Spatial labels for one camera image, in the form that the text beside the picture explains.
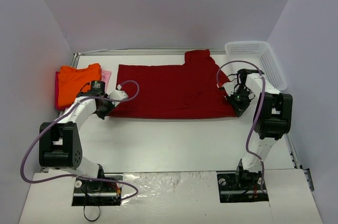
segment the white plastic basket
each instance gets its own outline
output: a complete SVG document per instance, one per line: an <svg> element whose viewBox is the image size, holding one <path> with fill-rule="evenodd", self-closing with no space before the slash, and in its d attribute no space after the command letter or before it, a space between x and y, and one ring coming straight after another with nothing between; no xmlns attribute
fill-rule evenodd
<svg viewBox="0 0 338 224"><path fill-rule="evenodd" d="M226 53L229 56L229 61L246 60L258 66L265 73L268 81L278 90L283 91L287 88L283 71L267 42L230 42L226 44ZM253 69L252 66L245 63L230 65L233 73L242 68Z"/></svg>

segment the white wall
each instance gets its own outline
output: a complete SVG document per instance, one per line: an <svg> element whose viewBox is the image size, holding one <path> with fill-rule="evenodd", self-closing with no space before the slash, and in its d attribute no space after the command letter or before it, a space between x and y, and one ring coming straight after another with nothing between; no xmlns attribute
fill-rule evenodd
<svg viewBox="0 0 338 224"><path fill-rule="evenodd" d="M45 0L73 52L267 40L288 0Z"/></svg>
<svg viewBox="0 0 338 224"><path fill-rule="evenodd" d="M72 56L43 0L0 0L0 6L0 218L18 223L29 189L20 162L40 124L57 115L54 74ZM37 161L35 150L26 169L30 178Z"/></svg>
<svg viewBox="0 0 338 224"><path fill-rule="evenodd" d="M338 220L338 0L289 0L268 42L294 96L291 137L325 223Z"/></svg>

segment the table surface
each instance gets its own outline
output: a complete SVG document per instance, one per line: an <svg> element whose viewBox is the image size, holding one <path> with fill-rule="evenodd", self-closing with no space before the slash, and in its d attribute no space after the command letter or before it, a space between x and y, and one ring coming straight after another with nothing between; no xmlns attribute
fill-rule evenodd
<svg viewBox="0 0 338 224"><path fill-rule="evenodd" d="M112 72L107 92L116 86L119 64L183 64L184 53L171 55L82 55L77 68L100 63ZM211 55L218 65L225 54ZM229 74L230 67L224 72ZM89 117L80 129L83 154L103 165L106 172L178 172L235 170L245 155L252 124L253 103L240 118L157 120ZM285 138L265 160L266 169L293 169Z"/></svg>
<svg viewBox="0 0 338 224"><path fill-rule="evenodd" d="M34 179L56 174L37 173ZM127 173L124 181L139 188L138 196L119 207L101 207L96 223L322 223L302 170L268 170L265 180L269 202L220 203L215 172ZM71 206L74 181L32 184L20 224L88 223L83 207ZM123 186L123 196L131 193ZM88 218L97 213L97 207L86 208Z"/></svg>

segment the orange cloth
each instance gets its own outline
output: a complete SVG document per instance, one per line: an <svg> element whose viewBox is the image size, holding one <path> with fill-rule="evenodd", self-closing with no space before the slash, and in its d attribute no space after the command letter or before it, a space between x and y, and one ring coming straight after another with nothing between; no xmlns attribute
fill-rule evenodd
<svg viewBox="0 0 338 224"><path fill-rule="evenodd" d="M80 89L92 80L101 80L100 64L90 64L85 69L76 69L69 66L62 66L59 73L59 106L71 105L80 92ZM86 92L90 86L85 86L82 91Z"/></svg>

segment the gray wall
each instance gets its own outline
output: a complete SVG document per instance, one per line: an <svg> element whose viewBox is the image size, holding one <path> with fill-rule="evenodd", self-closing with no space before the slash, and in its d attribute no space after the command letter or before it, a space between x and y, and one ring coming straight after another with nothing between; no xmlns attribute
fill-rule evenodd
<svg viewBox="0 0 338 224"><path fill-rule="evenodd" d="M29 189L20 162L40 124L57 115L54 72L71 53L43 0L0 0L0 6L0 218L18 223ZM35 150L26 166L30 178L37 158Z"/></svg>
<svg viewBox="0 0 338 224"><path fill-rule="evenodd" d="M288 0L45 0L73 52L267 40Z"/></svg>
<svg viewBox="0 0 338 224"><path fill-rule="evenodd" d="M289 0L268 42L294 96L291 137L324 223L338 220L338 0Z"/></svg>

